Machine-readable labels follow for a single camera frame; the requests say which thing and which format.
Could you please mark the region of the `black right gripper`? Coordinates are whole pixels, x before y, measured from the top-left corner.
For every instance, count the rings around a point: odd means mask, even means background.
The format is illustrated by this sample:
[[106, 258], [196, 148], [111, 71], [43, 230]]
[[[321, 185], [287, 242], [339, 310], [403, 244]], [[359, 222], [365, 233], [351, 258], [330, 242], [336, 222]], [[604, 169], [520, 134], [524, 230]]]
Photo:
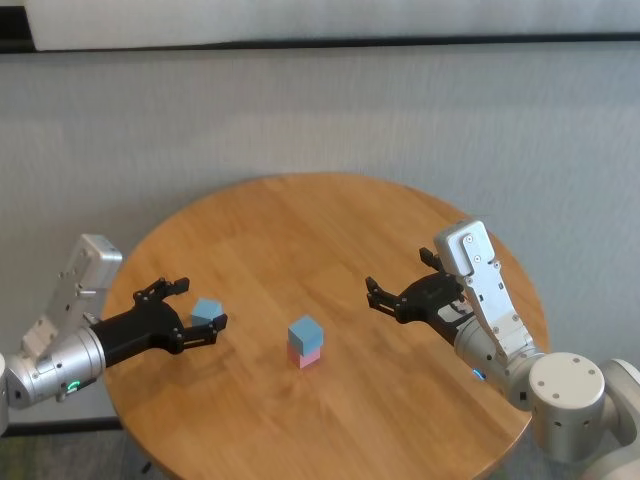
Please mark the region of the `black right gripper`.
[[393, 317], [400, 324], [423, 322], [450, 345], [454, 345], [458, 328], [473, 316], [473, 311], [455, 306], [462, 301], [462, 287], [445, 272], [437, 253], [419, 249], [420, 261], [440, 272], [410, 284], [399, 296], [384, 290], [372, 277], [365, 279], [370, 308]]

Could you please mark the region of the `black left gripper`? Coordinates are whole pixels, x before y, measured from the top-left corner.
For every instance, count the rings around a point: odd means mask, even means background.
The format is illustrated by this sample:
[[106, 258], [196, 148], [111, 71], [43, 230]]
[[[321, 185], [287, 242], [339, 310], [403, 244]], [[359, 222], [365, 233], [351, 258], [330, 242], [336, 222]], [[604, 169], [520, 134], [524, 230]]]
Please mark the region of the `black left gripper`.
[[186, 349], [215, 344], [227, 326], [221, 314], [202, 325], [184, 327], [178, 314], [163, 300], [189, 290], [190, 279], [175, 281], [161, 277], [133, 294], [134, 306], [91, 327], [110, 368], [149, 349], [177, 355]]

